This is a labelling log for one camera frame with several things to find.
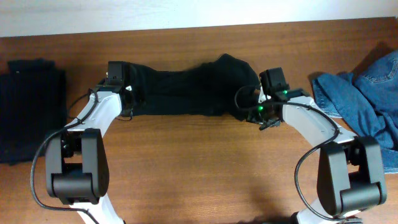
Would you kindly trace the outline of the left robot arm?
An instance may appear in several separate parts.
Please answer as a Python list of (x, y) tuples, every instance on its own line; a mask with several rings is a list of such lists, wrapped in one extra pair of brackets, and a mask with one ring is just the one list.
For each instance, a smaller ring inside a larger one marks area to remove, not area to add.
[(107, 194), (103, 136), (114, 119), (137, 105), (137, 80), (131, 63), (110, 61), (106, 78), (88, 92), (79, 115), (45, 143), (47, 192), (85, 223), (123, 223)]

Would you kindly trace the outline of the black t-shirt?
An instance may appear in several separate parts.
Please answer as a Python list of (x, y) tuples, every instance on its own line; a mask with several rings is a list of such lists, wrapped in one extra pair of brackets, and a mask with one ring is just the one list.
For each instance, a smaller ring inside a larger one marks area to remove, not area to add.
[(132, 76), (129, 84), (137, 100), (132, 109), (134, 116), (229, 113), (242, 121), (245, 115), (237, 109), (234, 96), (243, 86), (260, 84), (247, 62), (229, 54), (177, 72), (158, 71), (135, 63), (128, 65)]

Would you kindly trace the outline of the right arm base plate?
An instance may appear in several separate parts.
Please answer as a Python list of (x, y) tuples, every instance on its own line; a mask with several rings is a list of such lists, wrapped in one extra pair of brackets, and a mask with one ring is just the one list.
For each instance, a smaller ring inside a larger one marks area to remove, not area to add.
[(363, 219), (359, 217), (347, 217), (341, 221), (341, 224), (363, 224)]

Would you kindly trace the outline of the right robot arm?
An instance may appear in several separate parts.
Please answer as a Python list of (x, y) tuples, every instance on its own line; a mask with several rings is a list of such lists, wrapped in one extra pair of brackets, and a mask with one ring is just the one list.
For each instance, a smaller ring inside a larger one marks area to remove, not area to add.
[[(281, 68), (259, 75), (253, 93), (257, 103), (249, 119), (261, 129), (285, 122), (312, 146), (298, 161), (294, 183), (305, 209), (289, 223), (362, 223), (357, 215), (387, 199), (381, 148), (371, 136), (357, 136), (333, 121), (303, 89), (290, 89)], [(299, 187), (299, 169), (306, 158), (319, 154), (317, 199), (308, 203)]]

